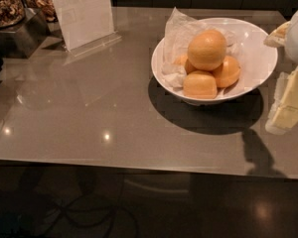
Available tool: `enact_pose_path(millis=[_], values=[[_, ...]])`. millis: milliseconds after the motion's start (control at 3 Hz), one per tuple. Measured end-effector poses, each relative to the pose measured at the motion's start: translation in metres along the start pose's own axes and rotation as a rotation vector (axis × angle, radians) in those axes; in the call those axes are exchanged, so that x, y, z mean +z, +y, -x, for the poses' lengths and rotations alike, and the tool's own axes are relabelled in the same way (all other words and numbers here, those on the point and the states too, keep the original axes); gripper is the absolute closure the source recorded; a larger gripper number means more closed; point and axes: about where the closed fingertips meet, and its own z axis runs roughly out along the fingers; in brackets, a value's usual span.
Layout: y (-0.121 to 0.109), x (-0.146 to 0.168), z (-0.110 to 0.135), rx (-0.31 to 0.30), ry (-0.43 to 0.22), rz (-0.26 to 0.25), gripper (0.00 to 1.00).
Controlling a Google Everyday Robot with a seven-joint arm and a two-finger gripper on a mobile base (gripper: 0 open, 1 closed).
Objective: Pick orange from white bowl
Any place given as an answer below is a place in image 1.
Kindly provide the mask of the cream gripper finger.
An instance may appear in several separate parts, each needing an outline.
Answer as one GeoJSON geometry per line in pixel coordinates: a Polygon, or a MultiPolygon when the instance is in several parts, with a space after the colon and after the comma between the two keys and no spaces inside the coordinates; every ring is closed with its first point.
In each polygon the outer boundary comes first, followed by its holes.
{"type": "Polygon", "coordinates": [[[264,40],[266,46],[280,48],[285,46],[285,37],[290,22],[285,22],[272,31],[264,40]]]}
{"type": "Polygon", "coordinates": [[[290,73],[281,72],[275,87],[274,103],[265,124],[267,132],[283,135],[298,123],[298,66],[290,73]]]}

